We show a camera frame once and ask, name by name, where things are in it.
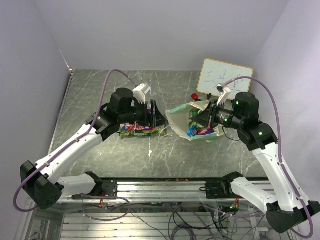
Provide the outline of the yellow Fox's candy bag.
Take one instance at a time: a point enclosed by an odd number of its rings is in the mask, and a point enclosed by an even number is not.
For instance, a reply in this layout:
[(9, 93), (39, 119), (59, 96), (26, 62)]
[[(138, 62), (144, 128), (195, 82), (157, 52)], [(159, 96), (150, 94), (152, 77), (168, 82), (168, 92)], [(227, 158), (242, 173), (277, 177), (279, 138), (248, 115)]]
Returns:
[(152, 131), (130, 131), (129, 136), (150, 137), (151, 135), (166, 135), (167, 129), (164, 125), (152, 128)]

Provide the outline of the green patterned paper bag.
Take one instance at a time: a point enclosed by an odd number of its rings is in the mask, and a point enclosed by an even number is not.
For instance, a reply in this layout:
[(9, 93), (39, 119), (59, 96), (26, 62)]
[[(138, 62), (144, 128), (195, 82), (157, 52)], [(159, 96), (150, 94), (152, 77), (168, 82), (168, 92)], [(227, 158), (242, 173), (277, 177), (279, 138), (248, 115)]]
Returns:
[[(225, 136), (221, 126), (207, 129), (192, 120), (193, 117), (203, 112), (209, 105), (209, 101), (189, 102), (165, 111), (168, 125), (179, 137), (188, 141), (214, 141)], [(198, 126), (196, 136), (188, 136), (187, 131), (191, 126)]]

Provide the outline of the purple pink snack packet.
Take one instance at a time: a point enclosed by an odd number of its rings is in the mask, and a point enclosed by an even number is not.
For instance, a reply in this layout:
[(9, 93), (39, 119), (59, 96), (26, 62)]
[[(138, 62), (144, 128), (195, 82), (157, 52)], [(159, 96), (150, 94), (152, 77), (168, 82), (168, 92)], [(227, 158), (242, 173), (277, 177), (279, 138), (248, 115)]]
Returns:
[(152, 127), (150, 126), (141, 126), (139, 125), (138, 123), (133, 123), (133, 124), (130, 124), (130, 123), (125, 123), (124, 124), (124, 127), (123, 127), (123, 130), (125, 132), (145, 132), (145, 131), (152, 131)]

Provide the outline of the green snack packet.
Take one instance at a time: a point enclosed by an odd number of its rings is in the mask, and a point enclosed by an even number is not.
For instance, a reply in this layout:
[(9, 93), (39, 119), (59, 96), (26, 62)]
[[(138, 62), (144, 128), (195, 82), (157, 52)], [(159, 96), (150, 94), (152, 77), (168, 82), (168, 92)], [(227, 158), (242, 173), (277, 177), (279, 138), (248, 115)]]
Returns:
[(129, 123), (125, 123), (124, 125), (122, 125), (119, 130), (119, 135), (124, 136), (124, 135), (128, 134), (131, 131), (131, 127), (132, 126)]

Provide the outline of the blue purple snack packet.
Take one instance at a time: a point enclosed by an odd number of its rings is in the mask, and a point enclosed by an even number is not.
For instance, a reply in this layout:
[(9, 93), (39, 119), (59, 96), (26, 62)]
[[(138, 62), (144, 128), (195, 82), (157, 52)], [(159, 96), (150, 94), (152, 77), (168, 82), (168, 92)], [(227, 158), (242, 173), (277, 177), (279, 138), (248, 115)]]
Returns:
[(199, 134), (199, 127), (197, 125), (192, 125), (188, 130), (187, 130), (187, 135), (190, 137), (195, 137)]

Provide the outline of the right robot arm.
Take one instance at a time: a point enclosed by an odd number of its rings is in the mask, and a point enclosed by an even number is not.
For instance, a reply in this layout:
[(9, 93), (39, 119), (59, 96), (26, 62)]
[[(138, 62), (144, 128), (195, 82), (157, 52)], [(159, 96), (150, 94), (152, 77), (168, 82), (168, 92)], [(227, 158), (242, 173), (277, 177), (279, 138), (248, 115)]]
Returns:
[(262, 211), (269, 225), (284, 233), (320, 212), (318, 201), (311, 201), (301, 190), (279, 152), (280, 140), (273, 129), (259, 120), (259, 101), (249, 92), (236, 94), (231, 110), (211, 101), (192, 121), (203, 127), (221, 125), (237, 131), (239, 140), (256, 157), (273, 187), (274, 194), (251, 183), (238, 172), (225, 175), (220, 186), (226, 198), (238, 195)]

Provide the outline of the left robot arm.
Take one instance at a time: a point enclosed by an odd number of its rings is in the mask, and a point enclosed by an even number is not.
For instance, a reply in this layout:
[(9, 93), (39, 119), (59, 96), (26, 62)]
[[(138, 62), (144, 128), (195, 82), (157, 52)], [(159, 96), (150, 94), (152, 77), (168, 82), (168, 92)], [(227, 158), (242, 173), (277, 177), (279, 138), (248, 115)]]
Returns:
[(167, 120), (155, 100), (147, 103), (142, 96), (143, 92), (136, 89), (118, 88), (69, 140), (36, 163), (26, 161), (20, 167), (22, 188), (40, 209), (46, 210), (69, 196), (101, 197), (104, 182), (93, 172), (71, 177), (64, 173), (83, 154), (117, 133), (122, 124), (165, 125)]

